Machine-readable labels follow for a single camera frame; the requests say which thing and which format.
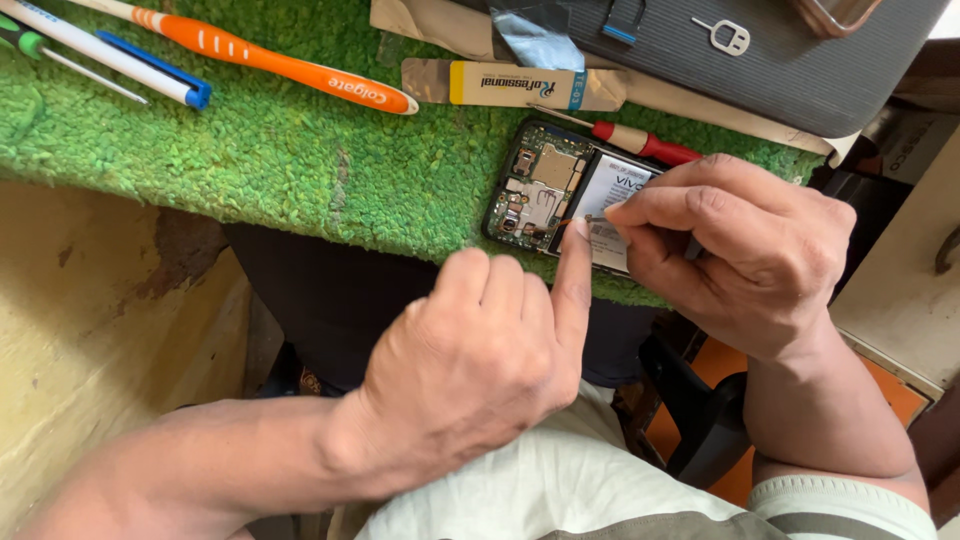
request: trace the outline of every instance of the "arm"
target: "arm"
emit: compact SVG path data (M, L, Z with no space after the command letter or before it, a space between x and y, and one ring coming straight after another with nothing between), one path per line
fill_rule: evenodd
M631 274L708 334L750 358L744 421L754 481L850 477L927 507L906 432L832 325L852 209L727 156L676 167L607 210ZM654 227L709 250L672 253Z
M567 229L552 292L512 258L454 254L356 391L168 414L84 458L17 538L249 540L256 518L385 499L507 444L577 395L588 235Z

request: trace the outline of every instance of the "phone frame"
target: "phone frame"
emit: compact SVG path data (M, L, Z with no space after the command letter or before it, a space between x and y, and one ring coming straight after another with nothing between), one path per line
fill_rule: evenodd
M504 159L503 166L500 167L500 170L497 173L498 174L497 182L492 187L490 202L487 204L487 211L484 212L483 219L480 222L480 233L485 238L487 238L492 242L497 242L499 244L510 246L514 249L518 249L526 252L533 252L541 255L549 255L550 257L558 258L560 254L557 253L557 249L559 249L561 241L564 238L564 233L566 232L566 225L560 226L557 229L557 231L554 233L553 237L551 238L550 244L547 245L546 247L541 247L541 248L533 248L533 247L527 248L522 246L516 246L509 242L503 241L500 238L490 236L488 232L487 226L490 223L494 207L496 206L496 203L497 203L497 195L499 194L500 191L506 190L507 181L511 178L509 174L513 170L513 166L514 166L513 164L514 157L516 156L516 153L519 152L520 147L522 146L523 133L526 132L531 127L544 128L545 130L550 131L554 135L559 135L575 142L582 142L582 143L588 144L591 147L591 151L593 151L593 155L590 157L587 163L587 167L584 169L584 174L582 177L583 180L580 181L580 184L577 185L576 191L574 191L573 194L570 196L570 200L566 206L566 211L564 212L564 215L561 218L562 220L569 219L570 218L569 216L573 215L573 212L576 210L577 206L580 204L580 199L583 196L584 191L586 191L587 186L589 185L589 180L592 179L593 173L596 170L597 164L600 161L600 154L608 154L608 155L614 156L619 160L624 160L630 164L644 168L653 173L653 176L651 177L651 179L656 178L657 176L663 174L663 172L668 168L668 167L658 166L648 160L639 159L637 156L630 154L624 150L621 150L620 148L611 146L610 144L596 140L594 138L590 138L588 136L583 136L583 135L571 132L570 130L561 128L556 124L544 121L539 117L528 116L526 119L524 119L524 121L520 124L519 128L517 128L516 130L516 134L514 135L514 141L510 145L510 149L507 152L507 157ZM593 267L610 274L615 274L616 276L627 276L627 274L625 274L624 272L614 268L610 268L609 266L603 266L603 265L594 263Z

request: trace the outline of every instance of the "green screwdriver handle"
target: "green screwdriver handle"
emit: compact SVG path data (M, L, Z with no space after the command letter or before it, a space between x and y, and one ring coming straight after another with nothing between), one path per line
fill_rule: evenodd
M46 38L0 13L0 46L20 49L28 57L40 60Z

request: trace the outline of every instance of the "red screwdriver handle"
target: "red screwdriver handle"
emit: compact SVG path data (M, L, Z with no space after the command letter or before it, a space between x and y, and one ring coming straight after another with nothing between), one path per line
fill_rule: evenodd
M671 167L703 157L700 153L690 150L682 144L663 142L654 134L612 122L599 120L593 125L592 132L613 146L618 146L643 158L656 158Z
M645 158L656 158L671 167L690 163L703 157L703 154L690 150L682 144L663 142L654 134L647 134L647 144L637 155Z

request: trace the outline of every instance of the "blue pen cap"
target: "blue pen cap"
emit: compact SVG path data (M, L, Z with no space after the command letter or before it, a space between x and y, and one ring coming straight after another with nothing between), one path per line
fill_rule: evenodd
M206 106L210 102L210 92L212 91L212 88L210 88L209 83L202 81L197 77L194 77L193 75L190 75L189 73L187 73L186 71L183 71L182 69L179 69L177 67L174 67L173 65L170 65L169 63L155 57L154 55L144 51L143 49L140 49L139 47L136 47L127 43L120 37L117 37L111 34L110 32L104 32L103 30L98 30L95 32L95 34L97 35L97 37L109 43L110 45L148 63L153 69L156 69L157 71L162 71L163 73L166 73L167 75L173 77L174 79L177 79L178 81L184 83L185 85L190 86L192 89L190 89L186 93L186 99L185 99L186 104L197 110L206 109Z

